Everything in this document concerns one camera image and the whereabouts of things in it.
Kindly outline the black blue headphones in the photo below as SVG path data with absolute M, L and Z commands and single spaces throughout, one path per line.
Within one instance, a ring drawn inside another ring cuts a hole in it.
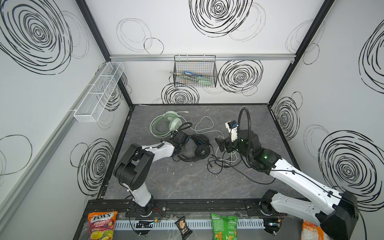
M 193 142 L 196 146 L 192 156 L 186 156 L 184 154 L 184 152 L 186 152 L 186 144 L 188 142 Z M 180 144 L 180 146 L 175 147 L 176 153 L 174 154 L 173 159 L 175 162 L 183 161 L 186 163 L 194 163 L 200 160 L 207 159 L 206 168 L 208 172 L 212 175 L 219 175 L 224 169 L 232 169 L 244 176 L 246 179 L 256 184 L 268 186 L 275 182 L 275 180 L 272 180 L 270 182 L 263 183 L 251 179 L 249 176 L 247 176 L 236 168 L 236 166 L 240 163 L 237 159 L 233 161 L 232 157 L 229 157 L 228 159 L 219 158 L 216 155 L 212 154 L 213 149 L 213 145 L 211 144 L 208 137 L 204 135 L 194 134 L 188 136 L 187 139 L 182 144 Z

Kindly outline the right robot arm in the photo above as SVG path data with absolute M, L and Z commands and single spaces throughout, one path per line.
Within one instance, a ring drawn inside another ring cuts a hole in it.
M 265 216 L 289 214 L 320 227 L 333 240 L 349 240 L 359 220 L 357 197 L 339 192 L 304 174 L 276 152 L 262 147 L 251 129 L 249 110 L 243 107 L 238 120 L 225 123 L 228 137 L 216 139 L 221 152 L 240 154 L 245 165 L 278 179 L 305 197 L 305 200 L 268 190 L 259 202 Z

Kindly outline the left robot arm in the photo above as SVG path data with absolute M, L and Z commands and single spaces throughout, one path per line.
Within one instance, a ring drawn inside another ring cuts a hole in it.
M 183 123 L 171 134 L 169 140 L 158 144 L 150 146 L 131 144 L 116 164 L 114 176 L 131 194 L 137 207 L 148 210 L 153 206 L 153 196 L 145 184 L 151 165 L 155 161 L 180 154 L 188 141 L 188 135 L 184 130 L 192 126 L 191 122 Z

